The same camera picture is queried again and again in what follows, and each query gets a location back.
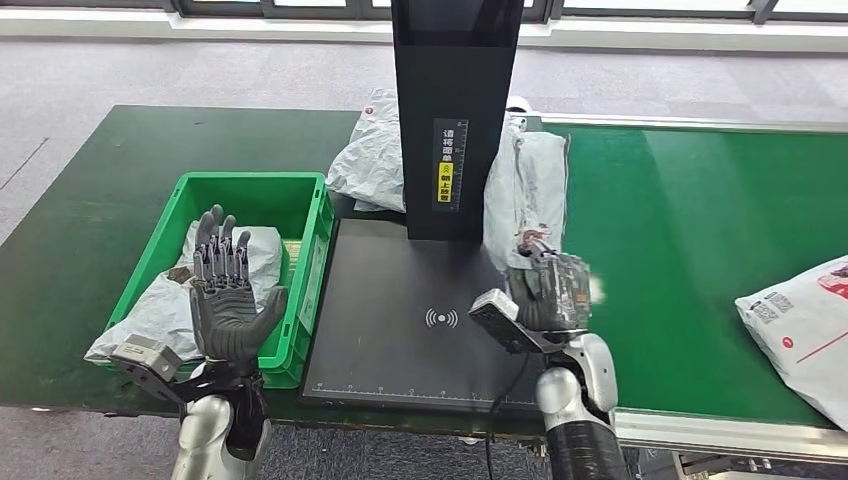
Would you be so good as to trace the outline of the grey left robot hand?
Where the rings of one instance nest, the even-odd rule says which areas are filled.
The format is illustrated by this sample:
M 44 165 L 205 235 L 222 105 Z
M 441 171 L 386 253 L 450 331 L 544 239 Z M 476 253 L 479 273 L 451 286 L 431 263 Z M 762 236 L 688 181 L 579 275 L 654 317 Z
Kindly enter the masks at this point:
M 213 205 L 199 219 L 189 294 L 195 343 L 210 360 L 257 360 L 285 315 L 289 291 L 274 284 L 258 308 L 249 273 L 251 233 L 233 236 L 236 218 Z

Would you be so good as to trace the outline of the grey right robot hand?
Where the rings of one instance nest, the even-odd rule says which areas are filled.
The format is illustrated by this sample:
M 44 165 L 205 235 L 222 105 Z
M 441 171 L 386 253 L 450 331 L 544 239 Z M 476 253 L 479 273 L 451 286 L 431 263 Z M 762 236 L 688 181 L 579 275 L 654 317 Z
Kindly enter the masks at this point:
M 591 318 L 589 265 L 542 241 L 525 243 L 518 253 L 530 262 L 528 269 L 507 272 L 510 296 L 519 307 L 518 322 L 538 332 L 587 330 Z

